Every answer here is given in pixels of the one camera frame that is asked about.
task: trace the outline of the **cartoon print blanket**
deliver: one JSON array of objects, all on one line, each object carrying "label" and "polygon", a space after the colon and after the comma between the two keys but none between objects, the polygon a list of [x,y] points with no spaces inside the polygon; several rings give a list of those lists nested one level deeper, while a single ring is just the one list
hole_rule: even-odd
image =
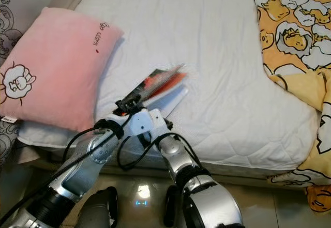
[{"label": "cartoon print blanket", "polygon": [[269,181],[307,187],[311,209],[330,212],[331,0],[254,1],[269,78],[322,112],[317,138],[306,161]]}]

